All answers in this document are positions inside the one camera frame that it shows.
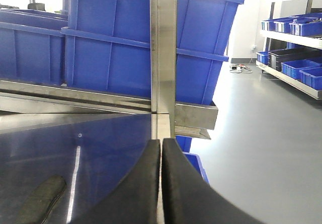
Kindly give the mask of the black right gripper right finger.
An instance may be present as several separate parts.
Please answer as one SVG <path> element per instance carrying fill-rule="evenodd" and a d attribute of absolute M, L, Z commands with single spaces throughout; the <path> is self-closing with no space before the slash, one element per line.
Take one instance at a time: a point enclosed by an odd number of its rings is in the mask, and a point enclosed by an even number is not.
<path fill-rule="evenodd" d="M 163 140 L 162 192 L 166 223 L 260 223 L 211 188 L 173 138 Z"/>

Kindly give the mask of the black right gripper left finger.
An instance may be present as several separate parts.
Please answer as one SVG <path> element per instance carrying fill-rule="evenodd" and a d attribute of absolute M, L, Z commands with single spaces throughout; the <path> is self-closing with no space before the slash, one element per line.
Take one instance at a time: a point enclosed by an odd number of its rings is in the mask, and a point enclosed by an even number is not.
<path fill-rule="evenodd" d="M 117 187 L 71 223 L 157 223 L 159 165 L 160 141 L 151 139 Z"/>

